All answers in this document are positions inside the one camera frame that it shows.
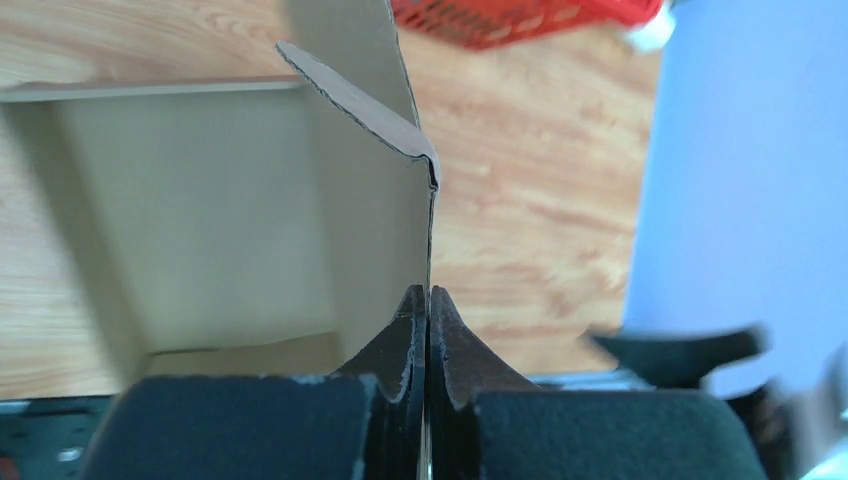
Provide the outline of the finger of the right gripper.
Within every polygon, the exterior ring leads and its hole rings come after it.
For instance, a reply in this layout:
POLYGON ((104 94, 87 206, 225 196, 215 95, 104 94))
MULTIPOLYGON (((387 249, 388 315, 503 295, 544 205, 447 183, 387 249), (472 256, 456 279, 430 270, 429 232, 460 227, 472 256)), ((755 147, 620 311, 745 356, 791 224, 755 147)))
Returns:
POLYGON ((707 336, 651 336, 591 329, 589 340, 645 383, 660 389, 699 389, 713 370, 755 358, 768 347, 758 326, 707 336))

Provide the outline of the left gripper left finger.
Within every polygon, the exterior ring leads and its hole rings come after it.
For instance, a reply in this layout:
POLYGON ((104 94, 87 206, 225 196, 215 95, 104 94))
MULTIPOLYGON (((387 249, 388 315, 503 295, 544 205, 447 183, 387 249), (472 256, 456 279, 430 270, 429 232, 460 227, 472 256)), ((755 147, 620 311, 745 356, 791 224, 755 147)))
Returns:
POLYGON ((327 375, 157 376, 122 394, 85 479, 415 479, 426 292, 327 375))

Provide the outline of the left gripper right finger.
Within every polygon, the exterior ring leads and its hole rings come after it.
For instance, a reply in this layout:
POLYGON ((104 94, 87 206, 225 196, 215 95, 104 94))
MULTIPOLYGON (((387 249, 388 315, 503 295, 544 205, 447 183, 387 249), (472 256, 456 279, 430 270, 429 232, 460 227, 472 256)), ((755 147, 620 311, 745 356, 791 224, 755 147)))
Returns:
POLYGON ((542 388, 464 323, 429 307, 429 424, 436 479, 763 479, 731 407, 695 389, 542 388))

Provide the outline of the large cardboard sheet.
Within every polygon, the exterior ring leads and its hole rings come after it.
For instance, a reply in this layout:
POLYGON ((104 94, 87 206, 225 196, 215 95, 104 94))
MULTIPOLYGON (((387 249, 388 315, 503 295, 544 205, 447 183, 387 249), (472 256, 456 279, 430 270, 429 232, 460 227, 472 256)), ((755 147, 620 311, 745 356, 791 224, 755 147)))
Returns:
POLYGON ((327 373, 429 284, 441 168, 389 4, 288 13, 289 76, 1 94, 123 384, 327 373))

